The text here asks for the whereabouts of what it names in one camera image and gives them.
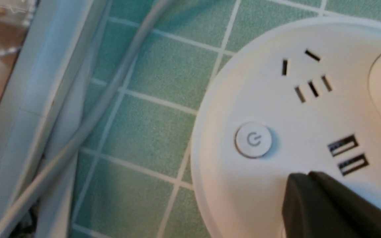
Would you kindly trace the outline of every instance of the floor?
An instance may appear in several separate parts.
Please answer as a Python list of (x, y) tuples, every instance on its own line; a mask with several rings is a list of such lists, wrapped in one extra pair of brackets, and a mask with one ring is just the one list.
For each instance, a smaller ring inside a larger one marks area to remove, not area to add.
[[(84, 117), (152, 4), (114, 0)], [(189, 166), (192, 126), (209, 81), (269, 29), (327, 15), (381, 21), (381, 1), (178, 0), (82, 146), (70, 237), (209, 238)]]

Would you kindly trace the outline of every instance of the gray cable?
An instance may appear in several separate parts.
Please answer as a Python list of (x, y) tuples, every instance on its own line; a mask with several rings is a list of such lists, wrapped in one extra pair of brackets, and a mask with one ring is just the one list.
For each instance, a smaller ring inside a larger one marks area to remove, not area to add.
[(127, 71), (129, 70), (130, 65), (132, 64), (139, 49), (141, 48), (141, 45), (151, 32), (155, 23), (160, 19), (163, 13), (174, 1), (175, 0), (158, 0), (158, 3), (145, 17), (141, 27), (139, 27), (139, 30), (137, 31), (123, 59), (121, 60), (115, 76), (112, 78), (111, 82), (107, 86), (101, 98), (98, 100), (94, 109), (85, 119), (83, 124), (80, 125), (77, 131), (73, 134), (70, 141), (68, 141), (64, 148), (62, 148), (59, 153), (52, 160), (50, 160), (50, 163), (26, 188), (26, 190), (8, 209), (6, 214), (4, 214), (4, 217), (0, 220), (0, 238), (6, 238), (10, 235), (11, 231), (15, 228), (21, 218), (66, 167), (70, 159), (79, 149), (79, 146), (91, 133), (109, 106), (112, 98), (117, 92), (117, 89), (124, 81)]

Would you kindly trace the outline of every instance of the white power strip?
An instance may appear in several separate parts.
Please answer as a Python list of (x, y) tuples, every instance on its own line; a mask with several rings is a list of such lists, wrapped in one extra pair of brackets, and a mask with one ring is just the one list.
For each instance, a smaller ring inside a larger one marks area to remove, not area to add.
[(287, 176), (324, 171), (381, 208), (381, 114), (369, 73), (381, 23), (313, 18), (265, 33), (217, 75), (192, 135), (213, 238), (282, 237)]

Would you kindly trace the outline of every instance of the tile grout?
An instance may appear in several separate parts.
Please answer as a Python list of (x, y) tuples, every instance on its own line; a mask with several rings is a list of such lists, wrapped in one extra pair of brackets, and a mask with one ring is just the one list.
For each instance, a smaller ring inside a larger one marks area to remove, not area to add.
[[(221, 42), (221, 49), (222, 50), (226, 49), (227, 43), (229, 42), (230, 34), (232, 33), (234, 20), (236, 19), (236, 15), (237, 15), (237, 11), (239, 10), (240, 3), (241, 3), (241, 0), (236, 0), (236, 2), (234, 3), (232, 14), (230, 16), (229, 22), (228, 22), (227, 27), (226, 27), (226, 31), (224, 33), (223, 40)], [(212, 70), (211, 75), (210, 75), (210, 81), (208, 83), (209, 85), (218, 73), (218, 69), (220, 68), (221, 61), (223, 60), (223, 55), (224, 54), (222, 52), (219, 52), (217, 55), (216, 63), (214, 63), (214, 67), (213, 67), (213, 70)]]
[(273, 2), (273, 3), (278, 3), (278, 4), (281, 4), (281, 5), (285, 5), (285, 6), (294, 7), (294, 8), (297, 8), (297, 9), (302, 9), (302, 10), (306, 10), (306, 11), (316, 12), (316, 13), (319, 13), (319, 11), (320, 11), (319, 8), (316, 8), (316, 7), (313, 7), (313, 6), (304, 5), (304, 4), (300, 4), (300, 3), (291, 2), (291, 1), (288, 1), (288, 0), (267, 0), (267, 1)]
[(176, 178), (177, 182), (174, 184), (173, 191), (171, 192), (171, 195), (170, 195), (170, 199), (167, 202), (163, 219), (161, 220), (160, 227), (157, 232), (157, 238), (163, 238), (164, 231), (167, 226), (168, 218), (170, 217), (171, 211), (173, 210), (174, 201), (176, 200), (177, 194), (179, 193), (180, 182), (183, 179), (183, 175), (185, 173), (186, 165), (188, 164), (190, 155), (191, 155), (191, 139), (189, 138), (188, 145), (186, 146), (185, 152), (183, 153), (182, 163), (180, 164), (179, 170), (177, 172), (177, 178)]
[(103, 149), (103, 145), (104, 145), (104, 143), (105, 143), (105, 141), (106, 141), (106, 139), (108, 137), (108, 134), (109, 134), (110, 128), (112, 126), (112, 123), (114, 121), (115, 115), (117, 114), (117, 111), (120, 108), (121, 101), (124, 98), (124, 95), (125, 95), (125, 92), (126, 92), (126, 88), (127, 88), (127, 86), (129, 85), (129, 82), (130, 82), (130, 78), (132, 77), (133, 71), (135, 70), (137, 58), (138, 58), (138, 56), (135, 57), (135, 59), (133, 60), (132, 65), (130, 66), (129, 71), (127, 72), (125, 81), (123, 83), (124, 86), (122, 87), (122, 90), (120, 91), (120, 93), (118, 95), (118, 98), (117, 98), (117, 100), (114, 103), (114, 107), (113, 107), (113, 109), (112, 109), (112, 111), (110, 113), (108, 121), (105, 124), (103, 134), (101, 135), (101, 139), (100, 139), (100, 141), (98, 143), (97, 154), (94, 155), (94, 161), (92, 161), (92, 165), (91, 165), (91, 167), (89, 169), (89, 172), (88, 172), (88, 174), (86, 176), (85, 183), (83, 185), (82, 191), (80, 191), (79, 198), (77, 199), (76, 206), (75, 206), (75, 208), (73, 210), (73, 214), (72, 214), (72, 222), (73, 223), (76, 221), (76, 218), (77, 218), (77, 216), (79, 214), (79, 210), (80, 210), (80, 207), (82, 206), (83, 199), (85, 198), (86, 192), (88, 191), (89, 185), (91, 183), (91, 178), (92, 178), (92, 176), (93, 176), (93, 174), (95, 172), (95, 169), (97, 167), (98, 161), (100, 159), (100, 155), (101, 155), (101, 151)]
[(89, 235), (89, 236), (94, 237), (94, 238), (112, 238), (112, 237), (110, 237), (108, 235), (103, 235), (103, 234), (101, 234), (99, 232), (96, 232), (96, 231), (94, 231), (92, 229), (88, 229), (86, 227), (80, 226), (80, 225), (78, 225), (76, 223), (73, 223), (71, 228), (73, 230), (76, 230), (78, 232), (81, 232), (81, 233), (83, 233), (85, 235)]
[[(99, 80), (97, 78), (92, 78), (91, 83), (99, 85), (99, 86), (102, 86), (102, 87), (107, 86), (106, 82), (104, 82), (102, 80)], [(135, 98), (140, 98), (140, 99), (143, 99), (143, 100), (146, 100), (146, 101), (150, 101), (150, 102), (153, 102), (155, 104), (163, 105), (165, 107), (169, 107), (169, 108), (172, 108), (172, 109), (175, 109), (175, 110), (179, 110), (179, 111), (182, 111), (184, 113), (188, 113), (188, 114), (191, 114), (191, 115), (194, 115), (194, 116), (196, 116), (197, 113), (198, 113), (198, 110), (192, 109), (190, 107), (186, 107), (186, 106), (174, 103), (172, 101), (167, 101), (167, 100), (164, 100), (164, 99), (156, 98), (156, 97), (153, 97), (153, 96), (150, 96), (150, 95), (146, 95), (146, 94), (143, 94), (143, 93), (139, 93), (139, 92), (136, 92), (136, 91), (132, 91), (132, 90), (129, 90), (129, 89), (126, 90), (126, 95), (130, 95), (130, 96), (133, 96)]]
[[(108, 21), (110, 21), (112, 23), (127, 25), (127, 26), (130, 26), (130, 27), (135, 27), (135, 28), (138, 28), (140, 26), (139, 23), (136, 23), (136, 22), (133, 22), (133, 21), (129, 21), (129, 20), (126, 20), (126, 19), (115, 18), (115, 17), (109, 17)], [(200, 47), (200, 48), (203, 48), (203, 49), (206, 49), (206, 50), (211, 50), (211, 51), (215, 51), (215, 52), (218, 52), (218, 53), (223, 53), (223, 54), (228, 55), (228, 56), (234, 56), (235, 55), (235, 52), (232, 52), (232, 51), (229, 51), (229, 50), (225, 50), (225, 49), (222, 50), (222, 49), (220, 49), (218, 47), (214, 47), (212, 45), (207, 45), (207, 44), (204, 44), (204, 43), (201, 43), (201, 42), (196, 42), (196, 41), (193, 41), (193, 40), (190, 40), (190, 39), (186, 39), (186, 38), (181, 37), (181, 36), (177, 36), (177, 35), (174, 35), (174, 34), (171, 34), (171, 33), (168, 33), (168, 32), (164, 32), (164, 31), (158, 30), (158, 29), (153, 29), (152, 32), (154, 34), (157, 34), (157, 35), (160, 35), (160, 36), (164, 36), (166, 38), (170, 38), (170, 39), (173, 39), (173, 40), (176, 40), (176, 41), (179, 41), (179, 42), (183, 42), (183, 43), (186, 43), (186, 44), (189, 44), (189, 45), (197, 46), (197, 47)]]
[(327, 0), (321, 0), (320, 11), (318, 12), (319, 17), (322, 17), (324, 15), (326, 6), (327, 6)]
[[(97, 154), (97, 152), (95, 150), (92, 150), (92, 149), (89, 149), (86, 147), (81, 147), (80, 152), (86, 153), (88, 155), (96, 155)], [(170, 182), (172, 184), (178, 183), (180, 185), (180, 187), (183, 187), (183, 188), (186, 188), (189, 190), (193, 190), (193, 185), (188, 183), (188, 182), (178, 181), (177, 178), (173, 178), (173, 177), (170, 177), (168, 175), (164, 175), (160, 172), (156, 172), (156, 171), (144, 168), (142, 166), (132, 164), (132, 163), (125, 161), (125, 160), (122, 160), (120, 158), (116, 158), (116, 157), (106, 155), (103, 153), (100, 154), (100, 158), (102, 158), (103, 160), (118, 164), (120, 166), (126, 167), (128, 169), (134, 170), (136, 172), (140, 172), (140, 173), (143, 173), (145, 175), (152, 176), (154, 178), (163, 180), (165, 182)]]
[(142, 93), (134, 92), (134, 91), (131, 91), (131, 90), (126, 90), (126, 94), (130, 95), (130, 96), (134, 96), (135, 98), (140, 98), (140, 99), (144, 99), (146, 101), (153, 102), (155, 104), (160, 104), (160, 105), (163, 105), (163, 106), (166, 106), (166, 107), (170, 107), (172, 109), (176, 109), (176, 110), (179, 110), (179, 111), (182, 111), (184, 113), (188, 113), (188, 114), (191, 114), (191, 115), (194, 115), (194, 116), (196, 116), (197, 113), (198, 113), (198, 111), (195, 110), (195, 109), (192, 109), (192, 108), (189, 108), (189, 107), (185, 107), (185, 106), (182, 106), (180, 104), (176, 104), (176, 103), (171, 102), (171, 101), (166, 101), (166, 100), (159, 99), (159, 98), (156, 98), (156, 97), (153, 97), (153, 96), (149, 96), (149, 95), (145, 95), (145, 94), (142, 94)]
[[(221, 42), (221, 49), (218, 52), (216, 63), (214, 64), (209, 83), (215, 77), (215, 75), (218, 72), (218, 68), (220, 67), (221, 59), (223, 58), (223, 54), (224, 54), (225, 49), (227, 47), (227, 43), (229, 41), (229, 37), (230, 37), (230, 34), (232, 32), (234, 20), (236, 19), (237, 11), (239, 10), (240, 2), (241, 2), (241, 0), (235, 1), (229, 22), (228, 22), (227, 27), (226, 27), (226, 31), (224, 33), (223, 40)], [(186, 166), (188, 164), (189, 157), (191, 155), (191, 141), (192, 141), (192, 138), (189, 138), (188, 146), (186, 147), (186, 150), (184, 152), (182, 163), (180, 165), (180, 168), (179, 168), (179, 171), (177, 174), (177, 180), (179, 182), (181, 182), (183, 179), (183, 175), (185, 173)], [(179, 184), (174, 185), (173, 191), (171, 192), (170, 199), (167, 203), (167, 207), (166, 207), (164, 215), (163, 215), (163, 219), (161, 220), (160, 228), (158, 229), (157, 238), (163, 238), (163, 236), (164, 236), (165, 228), (167, 226), (168, 219), (170, 218), (170, 214), (171, 214), (171, 211), (173, 209), (173, 205), (174, 205), (174, 202), (176, 200), (177, 194), (179, 192), (179, 188), (180, 188)]]

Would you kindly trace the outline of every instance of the white cable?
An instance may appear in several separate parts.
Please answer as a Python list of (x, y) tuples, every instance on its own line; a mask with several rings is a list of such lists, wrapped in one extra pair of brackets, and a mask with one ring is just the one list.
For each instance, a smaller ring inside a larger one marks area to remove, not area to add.
[(175, 0), (159, 0), (145, 17), (135, 37), (130, 43), (123, 59), (121, 60), (115, 76), (112, 78), (103, 95), (99, 98), (94, 109), (85, 119), (83, 124), (73, 134), (70, 141), (52, 160), (50, 160), (51, 162), (26, 188), (26, 190), (0, 220), (0, 238), (6, 238), (10, 235), (11, 231), (15, 228), (21, 218), (48, 188), (51, 182), (53, 182), (54, 179), (61, 173), (75, 152), (77, 152), (79, 146), (91, 133), (109, 106), (112, 98), (117, 92), (117, 89), (121, 86), (124, 78), (126, 77), (127, 71), (129, 70), (133, 59), (141, 48), (144, 40), (153, 29), (155, 23), (174, 1)]

